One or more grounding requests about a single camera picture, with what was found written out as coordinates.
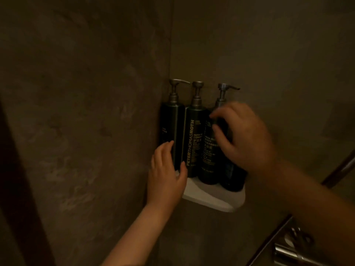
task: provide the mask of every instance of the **shelf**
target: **shelf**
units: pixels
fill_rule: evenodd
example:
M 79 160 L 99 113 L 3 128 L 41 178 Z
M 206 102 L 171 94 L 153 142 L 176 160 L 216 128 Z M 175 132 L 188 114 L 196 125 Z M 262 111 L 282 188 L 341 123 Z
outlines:
M 240 192 L 230 192 L 220 184 L 207 185 L 197 177 L 188 178 L 182 197 L 222 212 L 234 212 L 245 202 L 245 186 Z

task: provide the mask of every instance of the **person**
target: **person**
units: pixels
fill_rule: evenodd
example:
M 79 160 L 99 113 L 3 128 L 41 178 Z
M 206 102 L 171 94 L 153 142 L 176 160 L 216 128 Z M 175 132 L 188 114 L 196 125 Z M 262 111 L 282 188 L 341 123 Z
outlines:
M 354 206 L 281 159 L 266 125 L 246 104 L 228 103 L 210 117 L 224 118 L 233 132 L 230 143 L 213 126 L 224 154 L 275 192 L 337 265 L 355 265 Z M 187 182 L 184 162 L 175 177 L 170 154 L 173 143 L 155 150 L 148 173 L 147 204 L 102 266 L 145 264 Z

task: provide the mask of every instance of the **person's left hand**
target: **person's left hand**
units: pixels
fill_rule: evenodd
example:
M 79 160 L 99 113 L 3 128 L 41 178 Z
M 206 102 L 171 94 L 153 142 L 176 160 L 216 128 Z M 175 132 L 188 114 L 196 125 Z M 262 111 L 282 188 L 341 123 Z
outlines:
M 166 142 L 155 150 L 148 173 L 147 206 L 152 206 L 167 219 L 181 200 L 187 183 L 184 162 L 180 165 L 180 175 L 175 175 L 170 153 L 173 144 L 174 141 Z

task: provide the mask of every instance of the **shower rail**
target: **shower rail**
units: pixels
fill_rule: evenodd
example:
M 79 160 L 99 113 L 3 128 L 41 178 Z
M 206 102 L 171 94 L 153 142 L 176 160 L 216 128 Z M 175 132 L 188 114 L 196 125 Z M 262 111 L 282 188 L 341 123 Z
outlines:
M 338 184 L 349 172 L 355 167 L 355 150 L 322 182 L 323 186 L 327 188 L 333 188 Z M 293 219 L 291 214 L 288 214 L 284 220 L 273 230 L 273 232 L 265 239 L 261 246 L 256 250 L 255 254 L 248 261 L 246 266 L 252 266 L 254 262 L 259 258 L 261 253 L 269 246 L 276 235 L 287 226 Z

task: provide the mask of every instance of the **person's left arm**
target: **person's left arm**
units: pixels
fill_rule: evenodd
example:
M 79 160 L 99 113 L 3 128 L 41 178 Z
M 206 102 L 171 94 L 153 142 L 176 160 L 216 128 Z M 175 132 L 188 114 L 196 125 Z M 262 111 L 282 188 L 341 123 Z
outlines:
M 179 177 L 175 176 L 170 153 L 173 144 L 174 141 L 167 142 L 155 150 L 148 173 L 147 205 L 102 266 L 144 265 L 148 259 L 186 187 L 184 162 L 180 165 Z

